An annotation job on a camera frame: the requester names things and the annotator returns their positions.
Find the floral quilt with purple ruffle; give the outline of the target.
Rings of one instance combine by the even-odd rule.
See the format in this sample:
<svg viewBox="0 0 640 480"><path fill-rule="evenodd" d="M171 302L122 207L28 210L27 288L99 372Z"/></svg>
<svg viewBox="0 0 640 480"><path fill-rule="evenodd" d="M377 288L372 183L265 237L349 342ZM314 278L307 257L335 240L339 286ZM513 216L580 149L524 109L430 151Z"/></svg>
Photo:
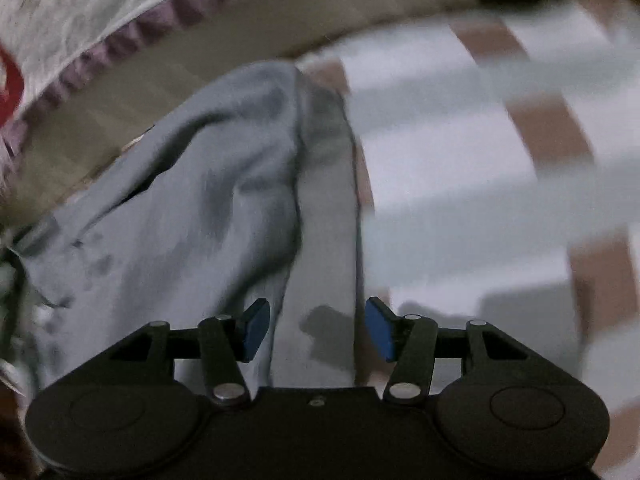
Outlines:
<svg viewBox="0 0 640 480"><path fill-rule="evenodd" d="M99 70L176 23L195 23L231 0L1 0L1 44L24 80L1 127L1 166L21 153L29 116L57 107Z"/></svg>

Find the grey sweatshirt garment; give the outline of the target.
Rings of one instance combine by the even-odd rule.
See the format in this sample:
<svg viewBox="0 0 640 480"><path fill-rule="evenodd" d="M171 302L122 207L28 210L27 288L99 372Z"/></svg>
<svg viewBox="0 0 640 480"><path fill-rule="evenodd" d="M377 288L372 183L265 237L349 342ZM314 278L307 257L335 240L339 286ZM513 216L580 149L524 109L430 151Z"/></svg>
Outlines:
<svg viewBox="0 0 640 480"><path fill-rule="evenodd" d="M142 325L192 328L255 300L261 386L355 382L358 200L342 96L285 62L219 78L76 200L15 232L9 373L34 396Z"/></svg>

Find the checkered floor mat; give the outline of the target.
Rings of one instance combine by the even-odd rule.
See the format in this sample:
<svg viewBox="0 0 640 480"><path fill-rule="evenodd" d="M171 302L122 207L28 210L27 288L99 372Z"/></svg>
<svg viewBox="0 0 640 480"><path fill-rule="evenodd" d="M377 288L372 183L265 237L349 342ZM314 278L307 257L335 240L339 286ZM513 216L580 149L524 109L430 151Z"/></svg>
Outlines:
<svg viewBox="0 0 640 480"><path fill-rule="evenodd" d="M370 30L299 62L346 94L364 280L484 320L604 400L596 468L639 474L639 0Z"/></svg>

